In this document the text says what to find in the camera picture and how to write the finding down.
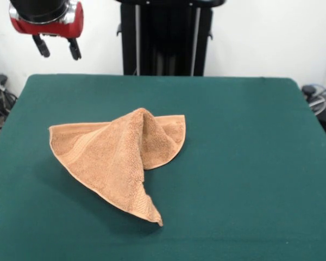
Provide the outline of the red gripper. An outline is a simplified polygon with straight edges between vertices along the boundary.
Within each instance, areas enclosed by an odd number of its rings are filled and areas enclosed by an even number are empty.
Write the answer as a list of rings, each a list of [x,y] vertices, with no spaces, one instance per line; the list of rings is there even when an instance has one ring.
[[[76,39],[84,25],[80,1],[11,1],[9,16],[17,32],[32,35],[43,57],[48,58],[50,52],[39,34],[68,38],[73,59],[82,58]]]

